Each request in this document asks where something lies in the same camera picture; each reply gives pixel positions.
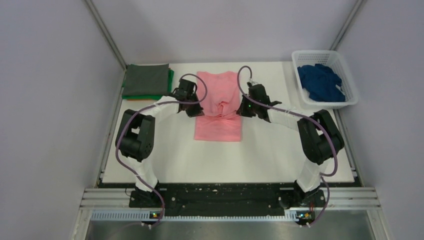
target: white tabletop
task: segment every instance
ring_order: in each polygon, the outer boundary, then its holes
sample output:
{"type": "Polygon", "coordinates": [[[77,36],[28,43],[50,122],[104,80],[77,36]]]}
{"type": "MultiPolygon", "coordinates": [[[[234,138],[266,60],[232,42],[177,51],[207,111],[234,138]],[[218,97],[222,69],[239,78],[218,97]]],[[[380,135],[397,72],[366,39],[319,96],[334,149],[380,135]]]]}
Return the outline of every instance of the white tabletop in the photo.
{"type": "MultiPolygon", "coordinates": [[[[319,110],[300,107],[291,62],[178,63],[169,66],[175,71],[172,84],[175,88],[183,74],[237,72],[243,65],[252,68],[253,80],[265,86],[271,101],[294,106],[308,116],[319,110]]],[[[248,76],[249,71],[243,70],[241,82],[245,92],[248,91],[248,76]]],[[[194,77],[186,79],[196,81],[194,77]]],[[[153,102],[122,101],[103,183],[135,182],[133,174],[115,158],[115,138],[125,110],[139,110],[153,102]]],[[[306,159],[297,131],[257,117],[242,118],[241,142],[198,141],[194,140],[194,131],[195,119],[189,118],[185,112],[156,123],[151,159],[154,173],[161,183],[292,183],[299,176],[306,159]]],[[[338,171],[326,180],[353,182],[346,151],[342,149],[337,157],[338,171]]],[[[334,168],[333,160],[329,161],[326,173],[334,168]]]]}

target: green folded cloth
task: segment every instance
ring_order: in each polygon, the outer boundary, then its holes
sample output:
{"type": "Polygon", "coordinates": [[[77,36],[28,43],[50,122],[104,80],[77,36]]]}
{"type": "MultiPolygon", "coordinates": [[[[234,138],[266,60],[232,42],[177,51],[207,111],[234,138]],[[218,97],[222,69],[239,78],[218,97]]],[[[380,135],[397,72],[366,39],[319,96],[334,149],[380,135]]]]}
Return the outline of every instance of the green folded cloth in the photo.
{"type": "Polygon", "coordinates": [[[128,100],[159,100],[172,90],[174,71],[169,64],[129,65],[122,87],[122,98],[128,100]]]}

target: gray wall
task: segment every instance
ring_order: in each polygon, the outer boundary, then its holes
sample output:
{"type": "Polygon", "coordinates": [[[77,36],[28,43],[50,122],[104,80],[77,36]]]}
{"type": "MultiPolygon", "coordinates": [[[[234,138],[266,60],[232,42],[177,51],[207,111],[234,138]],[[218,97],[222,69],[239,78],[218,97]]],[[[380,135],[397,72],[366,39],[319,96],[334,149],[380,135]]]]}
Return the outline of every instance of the gray wall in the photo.
{"type": "Polygon", "coordinates": [[[360,171],[396,239],[422,239],[424,1],[368,1],[339,51],[361,99],[343,109],[360,171]]]}
{"type": "Polygon", "coordinates": [[[2,0],[0,31],[0,238],[68,239],[122,70],[80,0],[2,0]]]}
{"type": "Polygon", "coordinates": [[[290,60],[328,49],[356,0],[93,0],[127,63],[290,60]]]}

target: metal pole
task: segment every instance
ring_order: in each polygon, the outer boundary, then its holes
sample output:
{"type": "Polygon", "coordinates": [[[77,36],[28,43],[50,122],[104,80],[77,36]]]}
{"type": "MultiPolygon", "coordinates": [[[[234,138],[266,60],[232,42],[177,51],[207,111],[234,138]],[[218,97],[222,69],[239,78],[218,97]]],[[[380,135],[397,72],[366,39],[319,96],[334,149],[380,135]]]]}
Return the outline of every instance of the metal pole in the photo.
{"type": "Polygon", "coordinates": [[[94,5],[92,0],[83,0],[85,5],[87,6],[88,10],[92,14],[95,23],[99,27],[101,34],[103,35],[104,39],[106,40],[107,44],[109,45],[110,49],[113,52],[113,55],[115,56],[116,60],[118,60],[119,64],[121,65],[122,69],[127,68],[127,63],[124,60],[124,57],[122,57],[121,52],[119,51],[117,45],[115,44],[110,32],[106,28],[105,23],[102,20],[102,17],[99,14],[99,11],[97,11],[96,6],[94,5]]]}
{"type": "Polygon", "coordinates": [[[361,11],[362,7],[364,6],[366,2],[367,0],[356,1],[355,5],[352,8],[352,11],[350,11],[349,16],[347,16],[346,21],[344,22],[343,26],[341,27],[340,31],[337,34],[337,37],[332,43],[330,50],[337,50],[343,38],[345,37],[346,33],[349,31],[352,25],[352,22],[355,20],[356,16],[359,14],[359,12],[361,11]]]}

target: white basket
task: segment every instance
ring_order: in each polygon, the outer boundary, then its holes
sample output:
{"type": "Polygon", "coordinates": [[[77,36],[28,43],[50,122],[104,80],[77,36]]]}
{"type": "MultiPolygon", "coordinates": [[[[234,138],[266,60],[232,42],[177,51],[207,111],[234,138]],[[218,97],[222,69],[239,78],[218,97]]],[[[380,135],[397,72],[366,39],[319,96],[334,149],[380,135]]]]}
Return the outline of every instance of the white basket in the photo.
{"type": "Polygon", "coordinates": [[[351,72],[346,65],[343,57],[336,51],[329,50],[299,50],[291,54],[293,59],[294,71],[297,79],[297,90],[299,92],[299,101],[302,107],[306,109],[324,108],[339,109],[348,105],[358,103],[358,90],[354,84],[351,72]],[[334,73],[341,78],[341,90],[344,92],[346,101],[344,102],[324,102],[314,101],[309,98],[308,92],[302,89],[301,79],[299,78],[298,67],[303,65],[322,64],[330,67],[334,73]]]}

